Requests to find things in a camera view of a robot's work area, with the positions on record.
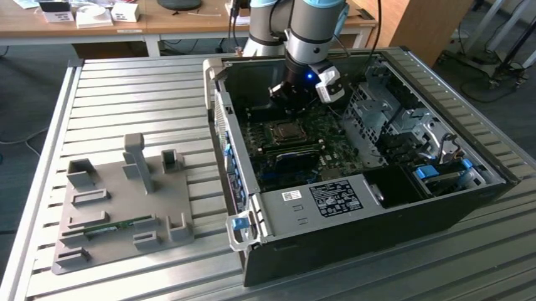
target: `gray floor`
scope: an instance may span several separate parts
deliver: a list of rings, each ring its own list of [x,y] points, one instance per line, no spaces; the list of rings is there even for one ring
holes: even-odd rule
[[[470,32],[485,14],[470,12],[462,22],[460,28]],[[485,41],[494,27],[503,21],[497,16],[490,24],[490,30],[482,36]],[[523,30],[518,25],[505,39],[499,49],[506,50]],[[193,46],[192,40],[172,45],[180,52],[190,54],[212,53],[217,40],[200,40]],[[536,49],[536,37],[530,37],[517,57],[523,61]],[[63,76],[66,61],[76,58],[70,45],[47,46],[11,46],[7,55],[0,58],[0,140],[17,140],[42,129],[50,120],[51,110],[58,88]],[[458,85],[479,77],[479,73],[447,60],[434,70],[456,89]],[[487,91],[486,84],[473,84],[467,87],[470,94],[481,98],[493,98],[507,91],[506,85],[498,90]],[[513,141],[536,156],[536,110],[531,106],[536,86],[529,80],[526,84],[507,97],[494,103],[474,103],[485,116],[499,129],[510,136]],[[30,140],[30,144],[39,150],[43,134]],[[0,163],[0,231],[17,228],[25,198],[37,165],[37,157],[22,145],[0,145],[0,154],[3,157]],[[0,273],[7,259],[10,244],[14,235],[0,235]]]

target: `green circuit board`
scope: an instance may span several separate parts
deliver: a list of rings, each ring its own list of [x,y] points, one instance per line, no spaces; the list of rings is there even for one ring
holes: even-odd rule
[[[363,169],[339,117],[325,105],[316,104],[293,120],[243,122],[240,131],[261,191],[336,179]]]

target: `table leg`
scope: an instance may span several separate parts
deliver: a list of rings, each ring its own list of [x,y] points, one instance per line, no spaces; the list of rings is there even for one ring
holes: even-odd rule
[[[371,27],[360,28],[359,32],[355,35],[355,40],[352,41],[351,48],[364,48],[366,42],[368,41]]]
[[[146,53],[149,57],[160,56],[160,49],[157,47],[157,42],[160,41],[158,34],[145,34],[142,36],[144,44],[146,45]]]

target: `aluminum table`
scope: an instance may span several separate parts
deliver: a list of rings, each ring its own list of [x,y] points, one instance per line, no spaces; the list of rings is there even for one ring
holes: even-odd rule
[[[412,54],[388,52],[523,179],[498,201],[447,231],[244,288],[203,102],[201,62],[216,55],[88,60],[65,73],[0,300],[536,300],[534,161]],[[184,154],[194,241],[53,275],[66,163],[120,161],[130,132],[145,156]]]

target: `white label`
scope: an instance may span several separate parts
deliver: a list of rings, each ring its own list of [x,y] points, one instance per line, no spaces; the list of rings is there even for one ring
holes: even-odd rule
[[[117,29],[117,33],[140,33],[140,29]]]
[[[289,201],[292,199],[300,199],[301,194],[299,193],[299,190],[288,191],[285,193],[281,193],[283,196],[283,201]]]

